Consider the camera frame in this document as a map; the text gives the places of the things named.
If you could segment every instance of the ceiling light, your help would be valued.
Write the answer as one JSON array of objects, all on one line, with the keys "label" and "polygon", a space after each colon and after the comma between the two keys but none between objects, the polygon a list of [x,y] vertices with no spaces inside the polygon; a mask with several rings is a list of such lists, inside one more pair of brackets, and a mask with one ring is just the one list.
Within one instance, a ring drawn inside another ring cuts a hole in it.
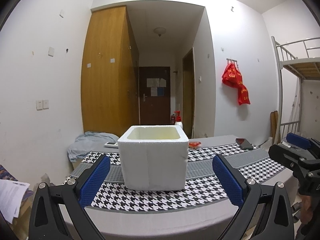
[{"label": "ceiling light", "polygon": [[153,30],[153,32],[158,34],[159,37],[161,37],[162,34],[165,34],[167,32],[167,29],[164,27],[157,27]]}]

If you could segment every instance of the gray tablecloth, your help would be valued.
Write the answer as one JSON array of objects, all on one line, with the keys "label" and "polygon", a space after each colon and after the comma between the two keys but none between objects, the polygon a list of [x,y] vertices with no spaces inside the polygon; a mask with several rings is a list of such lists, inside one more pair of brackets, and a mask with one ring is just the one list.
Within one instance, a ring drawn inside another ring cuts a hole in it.
[{"label": "gray tablecloth", "polygon": [[[214,147],[232,144],[235,139],[236,136],[228,135],[196,140],[201,141],[202,147]],[[110,149],[101,145],[95,151],[110,152]],[[292,171],[285,169],[264,184],[274,185],[277,181],[284,183],[292,204],[298,188],[298,181],[292,176]],[[257,223],[261,207],[258,207],[250,227]],[[90,207],[85,210],[106,239],[217,239],[236,213],[237,207],[225,199],[206,206],[168,213],[132,214]],[[64,205],[61,205],[61,212],[73,238],[80,239]]]}]

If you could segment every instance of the red fire extinguisher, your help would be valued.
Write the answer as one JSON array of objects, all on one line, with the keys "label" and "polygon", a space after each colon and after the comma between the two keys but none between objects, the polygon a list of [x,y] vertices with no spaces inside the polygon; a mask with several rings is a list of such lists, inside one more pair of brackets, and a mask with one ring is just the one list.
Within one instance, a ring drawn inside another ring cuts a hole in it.
[{"label": "red fire extinguisher", "polygon": [[174,125],[176,123],[176,115],[171,115],[171,124]]}]

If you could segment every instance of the smartphone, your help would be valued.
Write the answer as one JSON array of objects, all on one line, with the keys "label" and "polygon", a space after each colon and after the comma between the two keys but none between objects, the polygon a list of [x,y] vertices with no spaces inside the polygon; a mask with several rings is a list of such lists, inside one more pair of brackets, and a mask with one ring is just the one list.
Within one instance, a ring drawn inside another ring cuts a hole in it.
[{"label": "smartphone", "polygon": [[104,144],[105,147],[109,147],[109,148],[119,148],[118,143],[116,142],[107,142]]},{"label": "smartphone", "polygon": [[243,150],[253,150],[253,146],[248,142],[247,139],[237,138],[236,143],[239,144],[240,148]]}]

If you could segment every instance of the blue textured pad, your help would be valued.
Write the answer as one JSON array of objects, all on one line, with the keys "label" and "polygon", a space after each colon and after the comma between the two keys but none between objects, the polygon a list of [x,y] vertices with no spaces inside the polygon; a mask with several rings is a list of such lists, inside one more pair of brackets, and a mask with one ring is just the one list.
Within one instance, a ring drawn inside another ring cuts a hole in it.
[{"label": "blue textured pad", "polygon": [[105,156],[80,190],[79,204],[90,206],[103,181],[110,171],[110,158]]},{"label": "blue textured pad", "polygon": [[212,169],[231,203],[234,206],[241,207],[244,203],[242,187],[218,156],[215,156],[212,160]]},{"label": "blue textured pad", "polygon": [[288,133],[286,139],[288,143],[291,143],[302,149],[308,150],[309,148],[311,148],[311,143],[308,139],[294,133]]}]

